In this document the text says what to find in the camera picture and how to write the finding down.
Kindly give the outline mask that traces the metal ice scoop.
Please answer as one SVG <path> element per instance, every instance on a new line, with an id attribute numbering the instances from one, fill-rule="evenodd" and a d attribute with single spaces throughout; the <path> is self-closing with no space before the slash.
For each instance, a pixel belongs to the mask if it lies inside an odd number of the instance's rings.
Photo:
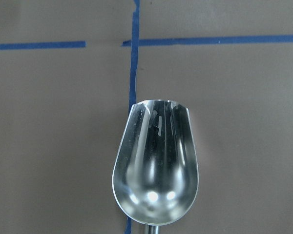
<path id="1" fill-rule="evenodd" d="M 121 210 L 146 234 L 182 218 L 199 185 L 188 108 L 173 100 L 131 107 L 117 152 L 112 189 Z"/>

